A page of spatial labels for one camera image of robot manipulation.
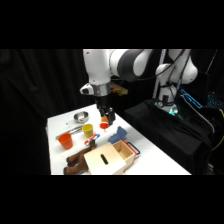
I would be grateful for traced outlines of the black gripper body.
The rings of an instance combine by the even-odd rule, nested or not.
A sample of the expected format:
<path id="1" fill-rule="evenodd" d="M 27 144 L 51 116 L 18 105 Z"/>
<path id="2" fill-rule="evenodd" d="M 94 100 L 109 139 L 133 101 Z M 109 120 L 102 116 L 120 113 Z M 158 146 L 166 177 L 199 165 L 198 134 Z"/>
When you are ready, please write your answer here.
<path id="1" fill-rule="evenodd" d="M 96 96 L 95 97 L 95 102 L 96 102 L 98 110 L 100 108 L 105 108 L 106 109 L 107 117 L 108 117 L 109 112 L 114 111 L 113 108 L 111 107 L 111 97 L 109 95 Z"/>

